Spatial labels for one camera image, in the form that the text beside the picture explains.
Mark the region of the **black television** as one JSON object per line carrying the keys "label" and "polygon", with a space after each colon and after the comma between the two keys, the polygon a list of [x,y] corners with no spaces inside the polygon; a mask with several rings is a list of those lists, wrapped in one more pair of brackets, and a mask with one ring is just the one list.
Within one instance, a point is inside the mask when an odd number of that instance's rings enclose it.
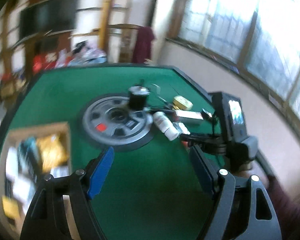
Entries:
{"label": "black television", "polygon": [[75,28],[78,0],[45,0],[20,12],[19,40],[37,33],[71,31]]}

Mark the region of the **white long box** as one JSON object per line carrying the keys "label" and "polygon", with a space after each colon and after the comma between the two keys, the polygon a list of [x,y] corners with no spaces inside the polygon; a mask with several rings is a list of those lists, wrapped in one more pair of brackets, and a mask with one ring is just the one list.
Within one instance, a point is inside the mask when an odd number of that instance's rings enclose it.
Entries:
{"label": "white long box", "polygon": [[184,124],[200,125],[204,119],[200,112],[175,110],[175,119]]}

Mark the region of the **cardboard box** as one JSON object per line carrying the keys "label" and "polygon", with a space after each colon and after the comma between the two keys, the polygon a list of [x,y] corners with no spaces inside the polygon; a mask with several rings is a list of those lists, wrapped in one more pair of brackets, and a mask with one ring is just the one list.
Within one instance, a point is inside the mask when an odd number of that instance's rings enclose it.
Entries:
{"label": "cardboard box", "polygon": [[[42,171],[42,160],[36,139],[59,134],[68,153],[68,161]],[[19,239],[26,213],[42,176],[52,173],[56,178],[71,171],[70,127],[67,122],[12,129],[4,136],[0,150],[0,222],[9,236]]]}

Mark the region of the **maroon cloth on chair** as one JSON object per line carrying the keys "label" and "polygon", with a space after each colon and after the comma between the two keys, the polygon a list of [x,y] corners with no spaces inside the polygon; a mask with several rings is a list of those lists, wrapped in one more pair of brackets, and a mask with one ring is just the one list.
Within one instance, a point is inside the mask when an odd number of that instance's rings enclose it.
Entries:
{"label": "maroon cloth on chair", "polygon": [[132,63],[143,64],[151,59],[152,42],[155,36],[151,27],[138,29],[135,47],[132,56]]}

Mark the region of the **yellow snack bag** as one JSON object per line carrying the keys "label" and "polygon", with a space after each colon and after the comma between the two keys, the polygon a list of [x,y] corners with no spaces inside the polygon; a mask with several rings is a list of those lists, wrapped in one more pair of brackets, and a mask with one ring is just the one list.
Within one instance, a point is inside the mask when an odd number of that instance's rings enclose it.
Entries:
{"label": "yellow snack bag", "polygon": [[37,138],[36,145],[42,160],[43,172],[49,172],[68,161],[68,153],[61,143],[59,134]]}

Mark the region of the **wooden chair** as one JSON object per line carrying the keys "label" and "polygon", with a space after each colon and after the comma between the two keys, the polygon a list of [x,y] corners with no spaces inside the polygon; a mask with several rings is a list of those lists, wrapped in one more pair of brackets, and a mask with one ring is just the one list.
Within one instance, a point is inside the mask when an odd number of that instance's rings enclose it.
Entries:
{"label": "wooden chair", "polygon": [[131,63],[138,29],[136,24],[108,25],[108,60],[111,63]]}

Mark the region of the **grey round table centre disc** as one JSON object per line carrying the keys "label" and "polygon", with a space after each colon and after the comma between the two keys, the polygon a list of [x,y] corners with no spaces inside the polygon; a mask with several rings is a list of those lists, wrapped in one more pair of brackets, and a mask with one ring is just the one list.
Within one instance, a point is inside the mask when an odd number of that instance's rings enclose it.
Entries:
{"label": "grey round table centre disc", "polygon": [[110,93],[88,102],[79,113],[79,126],[90,143],[117,152],[136,150],[155,135],[152,115],[128,108],[127,94]]}

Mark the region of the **cream yellow small case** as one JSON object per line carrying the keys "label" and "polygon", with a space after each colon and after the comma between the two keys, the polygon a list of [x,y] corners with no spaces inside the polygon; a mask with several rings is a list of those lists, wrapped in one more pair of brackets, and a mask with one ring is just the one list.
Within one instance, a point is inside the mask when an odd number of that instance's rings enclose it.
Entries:
{"label": "cream yellow small case", "polygon": [[192,109],[193,104],[191,101],[187,100],[181,95],[175,96],[173,98],[173,107],[175,109],[180,109],[183,111],[189,111]]}

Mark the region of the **white pill bottle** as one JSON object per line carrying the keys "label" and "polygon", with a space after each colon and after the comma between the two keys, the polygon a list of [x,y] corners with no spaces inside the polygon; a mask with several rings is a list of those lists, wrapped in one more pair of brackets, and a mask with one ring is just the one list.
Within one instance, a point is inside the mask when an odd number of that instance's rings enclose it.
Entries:
{"label": "white pill bottle", "polygon": [[169,141],[173,141],[179,136],[179,131],[164,112],[155,112],[153,114],[153,122]]}

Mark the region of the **black cylindrical motor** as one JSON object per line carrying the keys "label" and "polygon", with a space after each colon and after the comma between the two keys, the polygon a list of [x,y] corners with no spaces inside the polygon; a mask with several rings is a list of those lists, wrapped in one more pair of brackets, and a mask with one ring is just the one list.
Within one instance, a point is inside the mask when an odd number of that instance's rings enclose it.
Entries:
{"label": "black cylindrical motor", "polygon": [[131,110],[142,111],[147,103],[150,95],[149,88],[145,87],[144,79],[141,79],[138,84],[133,85],[128,89],[129,100],[128,106]]}

